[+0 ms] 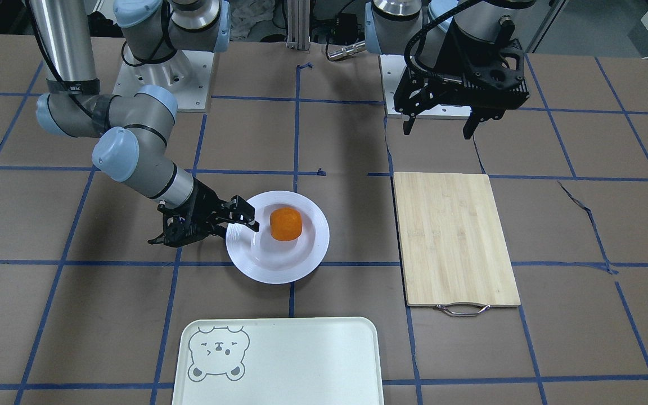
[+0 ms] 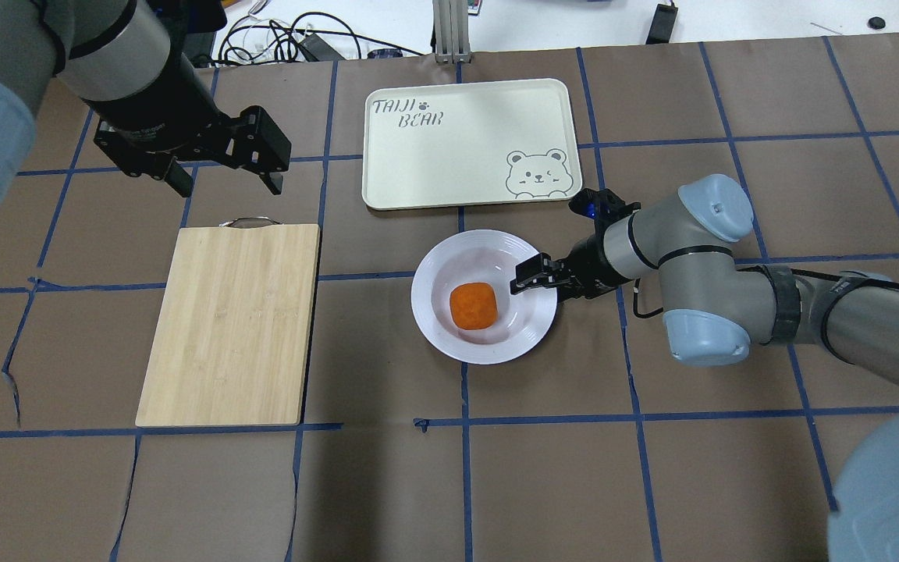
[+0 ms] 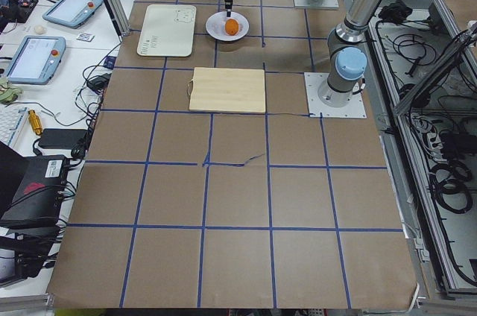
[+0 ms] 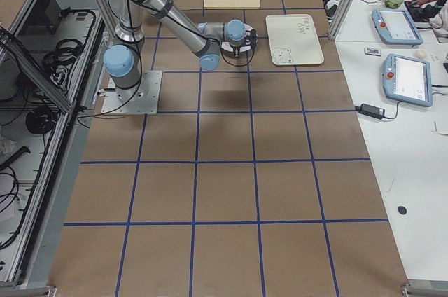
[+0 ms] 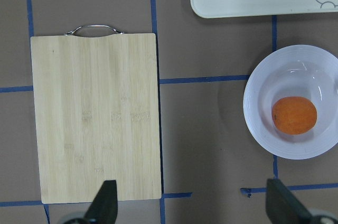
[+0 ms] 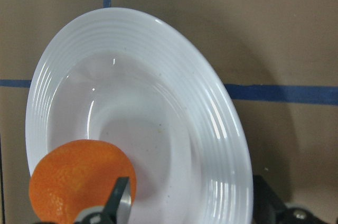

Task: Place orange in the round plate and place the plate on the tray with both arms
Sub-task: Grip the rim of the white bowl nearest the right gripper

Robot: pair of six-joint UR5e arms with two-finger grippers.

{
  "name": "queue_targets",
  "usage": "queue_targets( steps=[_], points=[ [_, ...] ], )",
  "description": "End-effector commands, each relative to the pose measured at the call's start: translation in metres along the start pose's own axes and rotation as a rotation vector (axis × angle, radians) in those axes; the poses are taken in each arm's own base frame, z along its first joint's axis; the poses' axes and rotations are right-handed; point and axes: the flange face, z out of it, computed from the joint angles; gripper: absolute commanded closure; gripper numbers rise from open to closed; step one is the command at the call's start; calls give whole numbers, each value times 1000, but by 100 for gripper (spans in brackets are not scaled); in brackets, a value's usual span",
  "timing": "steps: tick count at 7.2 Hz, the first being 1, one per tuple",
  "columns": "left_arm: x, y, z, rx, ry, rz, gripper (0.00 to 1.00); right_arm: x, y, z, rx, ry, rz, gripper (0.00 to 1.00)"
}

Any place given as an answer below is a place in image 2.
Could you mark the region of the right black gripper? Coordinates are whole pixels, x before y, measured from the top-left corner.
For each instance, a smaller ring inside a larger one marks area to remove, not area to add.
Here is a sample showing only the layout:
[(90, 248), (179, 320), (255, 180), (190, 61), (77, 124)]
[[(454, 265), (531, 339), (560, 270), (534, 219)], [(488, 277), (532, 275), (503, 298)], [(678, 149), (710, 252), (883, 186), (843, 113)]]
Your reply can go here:
[(510, 281), (510, 294), (556, 288), (557, 301), (591, 300), (621, 285), (622, 276), (606, 258), (599, 236), (590, 235), (577, 242), (563, 258), (552, 260), (549, 254), (540, 252), (518, 263), (515, 277)]

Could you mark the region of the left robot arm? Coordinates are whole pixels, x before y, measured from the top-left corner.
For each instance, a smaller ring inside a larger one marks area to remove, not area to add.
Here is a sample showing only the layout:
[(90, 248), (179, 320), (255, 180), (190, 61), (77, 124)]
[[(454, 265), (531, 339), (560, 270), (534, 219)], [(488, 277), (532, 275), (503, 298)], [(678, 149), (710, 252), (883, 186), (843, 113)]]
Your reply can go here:
[(261, 106), (222, 112), (184, 53), (226, 23), (220, 1), (0, 1), (0, 204), (52, 80), (98, 115), (94, 142), (125, 175), (189, 197), (183, 164), (211, 161), (281, 194), (290, 140)]

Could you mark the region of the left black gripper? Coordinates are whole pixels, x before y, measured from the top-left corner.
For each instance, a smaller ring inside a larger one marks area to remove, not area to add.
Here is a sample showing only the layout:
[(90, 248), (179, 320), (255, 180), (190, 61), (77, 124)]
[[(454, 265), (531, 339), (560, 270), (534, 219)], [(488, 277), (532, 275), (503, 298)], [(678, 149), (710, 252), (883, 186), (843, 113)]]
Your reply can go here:
[(125, 175), (151, 177), (189, 198), (195, 184), (182, 164), (214, 162), (256, 174), (272, 195), (282, 194), (292, 142), (260, 105), (239, 116), (217, 109), (167, 116), (137, 110), (98, 114), (93, 142)]

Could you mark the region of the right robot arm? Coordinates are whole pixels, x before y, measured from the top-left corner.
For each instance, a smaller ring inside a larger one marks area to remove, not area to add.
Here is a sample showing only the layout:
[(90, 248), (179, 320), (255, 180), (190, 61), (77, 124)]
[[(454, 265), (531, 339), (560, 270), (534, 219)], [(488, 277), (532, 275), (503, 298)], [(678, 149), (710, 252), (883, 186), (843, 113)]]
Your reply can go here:
[[(554, 288), (559, 301), (592, 299), (656, 274), (670, 354), (682, 364), (734, 365), (754, 345), (815, 345), (899, 386), (899, 283), (738, 266), (732, 246), (752, 233), (754, 212), (731, 178), (706, 176), (649, 208), (606, 189), (581, 190), (568, 206), (595, 231), (564, 258), (521, 262), (513, 294)], [(833, 495), (829, 560), (899, 561), (899, 415), (857, 446)]]

